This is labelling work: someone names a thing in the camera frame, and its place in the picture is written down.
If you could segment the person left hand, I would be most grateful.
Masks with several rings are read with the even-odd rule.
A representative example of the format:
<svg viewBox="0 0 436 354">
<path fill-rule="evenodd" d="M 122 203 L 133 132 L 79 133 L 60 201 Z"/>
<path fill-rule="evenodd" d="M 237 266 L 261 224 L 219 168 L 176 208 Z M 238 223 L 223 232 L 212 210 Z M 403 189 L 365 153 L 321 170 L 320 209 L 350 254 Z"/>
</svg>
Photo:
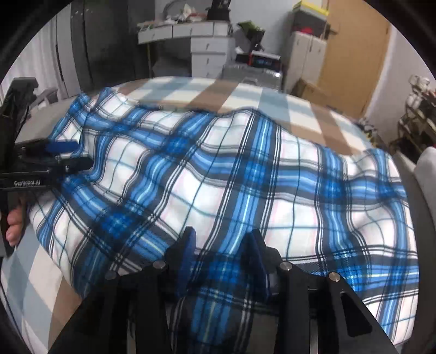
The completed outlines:
<svg viewBox="0 0 436 354">
<path fill-rule="evenodd" d="M 11 247 L 19 244 L 25 229 L 27 203 L 24 196 L 19 197 L 18 204 L 9 211 L 6 231 L 6 240 Z"/>
</svg>

